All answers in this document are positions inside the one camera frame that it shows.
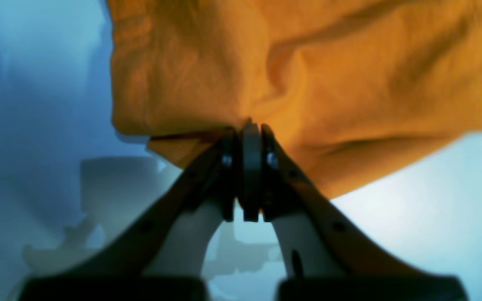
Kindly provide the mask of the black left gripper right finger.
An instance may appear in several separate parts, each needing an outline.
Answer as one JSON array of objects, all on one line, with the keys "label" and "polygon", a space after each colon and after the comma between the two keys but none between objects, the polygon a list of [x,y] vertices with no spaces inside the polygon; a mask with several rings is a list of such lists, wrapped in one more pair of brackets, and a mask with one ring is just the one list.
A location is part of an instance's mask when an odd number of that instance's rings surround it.
[{"label": "black left gripper right finger", "polygon": [[466,301],[455,276],[423,272],[390,255],[332,205],[262,125],[269,200],[287,279],[278,301]]}]

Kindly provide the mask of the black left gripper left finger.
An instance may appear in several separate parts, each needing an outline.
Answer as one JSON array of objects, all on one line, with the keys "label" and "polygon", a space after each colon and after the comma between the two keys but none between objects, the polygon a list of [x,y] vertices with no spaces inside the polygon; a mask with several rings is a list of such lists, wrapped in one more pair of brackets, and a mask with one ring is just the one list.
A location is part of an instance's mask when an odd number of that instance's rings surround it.
[{"label": "black left gripper left finger", "polygon": [[198,156],[170,190],[88,261],[29,280],[21,301],[208,301],[201,278],[208,244],[233,219],[237,133]]}]

